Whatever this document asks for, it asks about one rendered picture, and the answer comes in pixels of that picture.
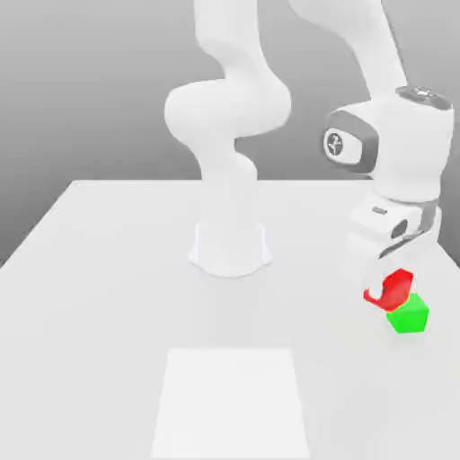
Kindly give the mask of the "small red cube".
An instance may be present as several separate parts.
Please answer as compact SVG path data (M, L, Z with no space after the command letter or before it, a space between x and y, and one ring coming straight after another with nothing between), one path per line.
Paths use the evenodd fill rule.
M367 288L363 292L363 298L386 312L392 312L408 300L413 278L412 272L398 269L383 280L380 297L371 296Z

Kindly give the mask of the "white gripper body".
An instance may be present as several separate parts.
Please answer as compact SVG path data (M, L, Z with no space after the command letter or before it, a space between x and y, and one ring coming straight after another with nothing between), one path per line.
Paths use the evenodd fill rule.
M408 270L432 246L438 243L439 229L431 228L414 238L384 247L377 240L353 235L353 275L360 288L368 288L376 279L398 270Z

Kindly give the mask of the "small green cube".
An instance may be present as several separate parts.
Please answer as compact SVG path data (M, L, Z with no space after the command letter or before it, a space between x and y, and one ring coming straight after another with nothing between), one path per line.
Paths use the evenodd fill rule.
M387 313L386 318L397 333L424 332L429 318L429 307L413 292L405 303Z

